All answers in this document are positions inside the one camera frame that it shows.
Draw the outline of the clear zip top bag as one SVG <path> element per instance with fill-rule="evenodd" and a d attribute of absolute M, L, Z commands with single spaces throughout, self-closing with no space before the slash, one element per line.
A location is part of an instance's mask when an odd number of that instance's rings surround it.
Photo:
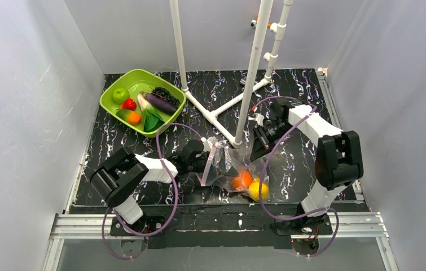
<path fill-rule="evenodd" d="M 251 148 L 232 148 L 215 137 L 202 138 L 205 163 L 196 176 L 201 186 L 217 186 L 255 202 L 270 200 L 269 177 L 261 180 L 266 158 L 251 158 Z"/>

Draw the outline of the fake purple eggplant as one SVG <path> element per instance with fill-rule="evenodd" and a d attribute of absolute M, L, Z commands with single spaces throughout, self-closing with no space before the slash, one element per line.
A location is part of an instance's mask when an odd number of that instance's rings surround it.
<path fill-rule="evenodd" d="M 162 112 L 165 112 L 169 115 L 172 115 L 176 113 L 178 110 L 178 107 L 171 104 L 168 101 L 164 101 L 156 96 L 154 96 L 151 93 L 145 93 L 143 91 L 140 92 L 141 96 L 148 101 L 150 104 L 152 104 L 155 108 L 159 109 Z"/>

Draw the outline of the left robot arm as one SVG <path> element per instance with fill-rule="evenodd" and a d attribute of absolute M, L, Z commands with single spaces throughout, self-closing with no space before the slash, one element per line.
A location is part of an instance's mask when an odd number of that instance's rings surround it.
<path fill-rule="evenodd" d="M 133 192 L 141 182 L 170 184 L 194 174 L 201 186 L 216 185 L 239 176 L 232 158 L 214 138 L 192 139 L 166 159 L 148 158 L 123 147 L 101 163 L 89 182 L 124 221 L 133 225 L 143 216 Z"/>

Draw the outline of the fake bok choy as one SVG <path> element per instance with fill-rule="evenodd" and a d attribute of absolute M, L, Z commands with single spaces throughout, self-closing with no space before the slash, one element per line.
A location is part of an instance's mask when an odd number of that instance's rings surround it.
<path fill-rule="evenodd" d="M 152 132 L 161 127 L 164 124 L 164 120 L 158 110 L 146 101 L 141 94 L 138 94 L 137 100 L 144 120 L 143 130 L 145 132 Z"/>

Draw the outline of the fake green apple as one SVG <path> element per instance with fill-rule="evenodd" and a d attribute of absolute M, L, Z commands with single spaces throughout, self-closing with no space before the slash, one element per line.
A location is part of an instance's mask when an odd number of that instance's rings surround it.
<path fill-rule="evenodd" d="M 130 93 L 125 88 L 116 88 L 112 92 L 112 100 L 117 105 L 122 105 L 127 99 L 130 99 Z"/>

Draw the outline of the fake orange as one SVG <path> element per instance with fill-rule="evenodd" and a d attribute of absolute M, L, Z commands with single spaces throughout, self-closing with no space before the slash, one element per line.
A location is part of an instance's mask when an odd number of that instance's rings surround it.
<path fill-rule="evenodd" d="M 253 177 L 249 170 L 241 169 L 239 175 L 232 178 L 231 187 L 237 191 L 243 191 L 251 185 Z"/>

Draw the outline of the fake dark grapes bunch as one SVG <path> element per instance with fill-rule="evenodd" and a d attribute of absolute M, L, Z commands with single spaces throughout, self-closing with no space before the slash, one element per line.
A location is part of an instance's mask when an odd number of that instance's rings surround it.
<path fill-rule="evenodd" d="M 172 96 L 172 94 L 166 90 L 165 88 L 162 87 L 155 87 L 155 88 L 151 88 L 151 94 L 156 96 L 157 98 L 166 101 L 176 107 L 178 107 L 180 105 L 180 101 L 179 99 L 177 99 L 176 97 Z"/>

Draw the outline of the fake red tomato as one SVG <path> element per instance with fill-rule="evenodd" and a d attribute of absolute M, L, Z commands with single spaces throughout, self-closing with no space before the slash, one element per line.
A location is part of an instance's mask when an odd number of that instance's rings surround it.
<path fill-rule="evenodd" d="M 120 105 L 120 109 L 135 111 L 137 109 L 137 104 L 133 99 L 128 98 Z"/>

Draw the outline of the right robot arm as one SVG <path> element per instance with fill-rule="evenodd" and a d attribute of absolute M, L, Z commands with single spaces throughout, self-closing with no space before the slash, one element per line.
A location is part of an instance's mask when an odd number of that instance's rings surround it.
<path fill-rule="evenodd" d="M 268 100 L 271 101 L 269 119 L 258 113 L 259 105 L 251 109 L 257 124 L 249 159 L 255 161 L 272 155 L 281 141 L 298 129 L 316 147 L 316 180 L 300 202 L 301 210 L 295 218 L 321 216 L 339 193 L 363 176 L 359 135 L 333 126 L 316 112 L 316 107 L 299 99 L 276 96 Z"/>

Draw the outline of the fake mango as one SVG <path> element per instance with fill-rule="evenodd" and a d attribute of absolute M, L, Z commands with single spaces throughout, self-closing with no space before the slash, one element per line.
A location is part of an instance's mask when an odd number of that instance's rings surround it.
<path fill-rule="evenodd" d="M 129 109 L 119 109 L 116 116 L 129 125 L 138 125 L 142 122 L 141 115 Z"/>

